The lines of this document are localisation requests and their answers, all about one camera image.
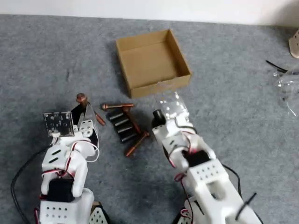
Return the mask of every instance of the clear plastic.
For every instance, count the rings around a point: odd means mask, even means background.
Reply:
[[[293,115],[299,116],[299,66],[285,74],[276,71],[273,76],[278,77],[275,85],[279,88],[281,99]]]
[[[176,91],[166,91],[157,94],[155,98],[166,119],[173,119],[180,114],[184,114],[188,119],[189,112]]]

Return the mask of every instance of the white robotic arm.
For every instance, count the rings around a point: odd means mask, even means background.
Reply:
[[[180,172],[182,185],[192,189],[193,196],[185,202],[189,223],[261,224],[255,212],[244,206],[214,151],[189,122],[183,102],[161,103],[167,104],[166,110],[154,112],[153,133],[171,165]]]
[[[94,196],[84,188],[87,163],[96,161],[100,154],[94,110],[88,103],[78,105],[72,112],[44,113],[44,116],[53,142],[42,163],[39,222],[107,224],[102,207],[97,207],[91,216]]]

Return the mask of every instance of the copper screw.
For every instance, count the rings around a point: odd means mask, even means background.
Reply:
[[[84,93],[78,93],[76,96],[76,101],[80,103],[84,108],[86,108],[88,104],[87,96]]]
[[[129,150],[126,152],[126,157],[130,156],[135,149],[142,143],[142,141],[146,138],[149,137],[150,133],[148,132],[143,132],[142,136],[140,137],[140,139],[136,142],[135,145],[133,145],[131,148],[129,148]]]
[[[98,113],[96,111],[94,111],[95,114],[95,118],[97,119],[97,121],[101,124],[101,125],[105,125],[104,120],[98,115]]]
[[[104,111],[108,110],[108,109],[112,109],[112,108],[120,108],[120,107],[132,107],[134,106],[134,104],[120,104],[120,105],[108,105],[108,104],[103,104],[102,105],[102,109]]]
[[[84,109],[86,109],[87,105],[90,104],[88,101],[87,101],[87,96],[84,94],[84,93],[78,93],[77,96],[76,96],[76,101],[78,103],[80,103]],[[94,111],[94,114],[95,114],[95,117],[97,119],[97,121],[101,124],[101,125],[105,125],[105,122],[104,120],[97,114],[96,111]]]
[[[128,118],[130,119],[131,123],[133,124],[135,130],[136,130],[139,134],[141,134],[141,129],[140,129],[139,125],[135,122],[135,120],[132,118],[132,116],[131,116],[131,114],[130,114],[130,109],[131,109],[131,107],[127,107],[127,106],[125,106],[125,107],[122,108],[122,111],[124,111],[125,114],[128,116]]]

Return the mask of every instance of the open cardboard box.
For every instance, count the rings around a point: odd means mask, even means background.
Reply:
[[[191,72],[170,29],[118,39],[116,47],[130,97],[189,84]]]

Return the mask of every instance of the circuit board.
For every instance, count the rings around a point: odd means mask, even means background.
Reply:
[[[60,133],[60,136],[74,136],[74,125],[71,112],[43,113],[49,136]]]

